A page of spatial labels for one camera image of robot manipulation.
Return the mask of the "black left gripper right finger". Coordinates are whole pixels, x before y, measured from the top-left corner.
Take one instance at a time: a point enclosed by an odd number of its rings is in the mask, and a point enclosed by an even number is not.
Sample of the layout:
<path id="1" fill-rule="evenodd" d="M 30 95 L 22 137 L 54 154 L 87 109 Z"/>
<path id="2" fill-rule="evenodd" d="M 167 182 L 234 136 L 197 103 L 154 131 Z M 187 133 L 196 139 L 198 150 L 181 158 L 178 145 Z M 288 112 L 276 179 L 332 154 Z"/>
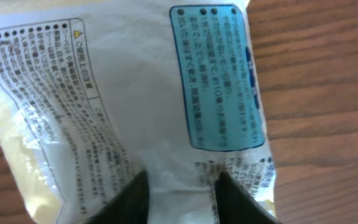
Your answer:
<path id="1" fill-rule="evenodd" d="M 280 224 L 247 192 L 243 192 L 227 172 L 215 185 L 220 224 Z"/>

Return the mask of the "large white snack bag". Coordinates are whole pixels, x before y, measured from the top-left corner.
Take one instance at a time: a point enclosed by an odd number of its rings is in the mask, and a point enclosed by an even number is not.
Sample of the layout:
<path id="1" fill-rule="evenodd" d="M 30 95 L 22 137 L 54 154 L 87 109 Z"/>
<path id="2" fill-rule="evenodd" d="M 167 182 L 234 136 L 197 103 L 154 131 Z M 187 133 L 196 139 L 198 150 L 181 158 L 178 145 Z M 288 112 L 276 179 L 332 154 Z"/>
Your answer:
<path id="1" fill-rule="evenodd" d="M 31 219 L 85 223 L 140 172 L 147 223 L 275 218 L 248 1 L 0 1 L 0 146 Z"/>

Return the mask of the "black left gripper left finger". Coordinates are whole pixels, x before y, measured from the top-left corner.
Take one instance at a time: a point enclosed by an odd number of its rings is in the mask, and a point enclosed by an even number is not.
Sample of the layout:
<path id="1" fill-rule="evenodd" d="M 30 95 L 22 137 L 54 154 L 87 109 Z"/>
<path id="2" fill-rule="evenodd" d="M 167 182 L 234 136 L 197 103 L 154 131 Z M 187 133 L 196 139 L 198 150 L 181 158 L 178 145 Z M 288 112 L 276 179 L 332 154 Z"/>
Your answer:
<path id="1" fill-rule="evenodd" d="M 150 189 L 146 171 L 137 174 L 86 224 L 147 224 Z"/>

